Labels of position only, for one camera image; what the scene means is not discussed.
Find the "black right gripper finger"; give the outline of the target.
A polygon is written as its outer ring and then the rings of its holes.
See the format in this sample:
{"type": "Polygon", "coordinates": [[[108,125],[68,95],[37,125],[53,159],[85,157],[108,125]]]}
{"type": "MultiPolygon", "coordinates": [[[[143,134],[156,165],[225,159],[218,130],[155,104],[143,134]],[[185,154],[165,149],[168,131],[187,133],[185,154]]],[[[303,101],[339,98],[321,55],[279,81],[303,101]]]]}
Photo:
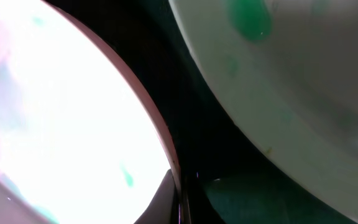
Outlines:
{"type": "Polygon", "coordinates": [[[149,206],[135,224],[179,224],[179,201],[171,170],[166,172],[149,206]]]}

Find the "white plate with stain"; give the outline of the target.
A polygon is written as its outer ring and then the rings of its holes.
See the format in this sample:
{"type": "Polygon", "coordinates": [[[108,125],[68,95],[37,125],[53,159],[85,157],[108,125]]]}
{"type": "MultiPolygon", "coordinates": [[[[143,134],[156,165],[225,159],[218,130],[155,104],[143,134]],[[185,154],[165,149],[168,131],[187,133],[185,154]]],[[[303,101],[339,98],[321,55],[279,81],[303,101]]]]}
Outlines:
{"type": "Polygon", "coordinates": [[[178,159],[123,59],[43,1],[0,1],[0,223],[135,223],[178,159]]]}

